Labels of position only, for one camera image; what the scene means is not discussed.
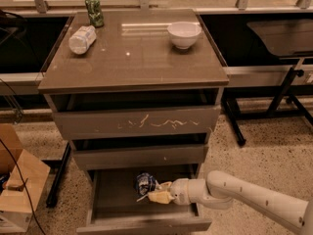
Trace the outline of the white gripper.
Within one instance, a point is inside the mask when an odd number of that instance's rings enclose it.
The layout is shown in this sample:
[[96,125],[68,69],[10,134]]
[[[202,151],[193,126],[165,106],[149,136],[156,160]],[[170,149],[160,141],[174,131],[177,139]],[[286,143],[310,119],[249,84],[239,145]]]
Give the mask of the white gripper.
[[159,185],[159,189],[168,190],[170,188],[170,193],[167,191],[149,192],[148,198],[150,201],[159,204],[167,205],[173,201],[176,205],[186,206],[191,203],[188,186],[188,178],[177,179],[173,183],[171,181],[163,182]]

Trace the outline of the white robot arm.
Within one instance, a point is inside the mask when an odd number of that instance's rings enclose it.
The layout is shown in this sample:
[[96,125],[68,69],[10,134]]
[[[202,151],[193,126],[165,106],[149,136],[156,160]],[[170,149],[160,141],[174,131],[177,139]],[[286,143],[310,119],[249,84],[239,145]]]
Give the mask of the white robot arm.
[[313,201],[304,201],[241,180],[223,171],[211,171],[206,179],[180,178],[149,187],[150,201],[176,205],[201,204],[225,210],[236,199],[281,224],[295,235],[313,235]]

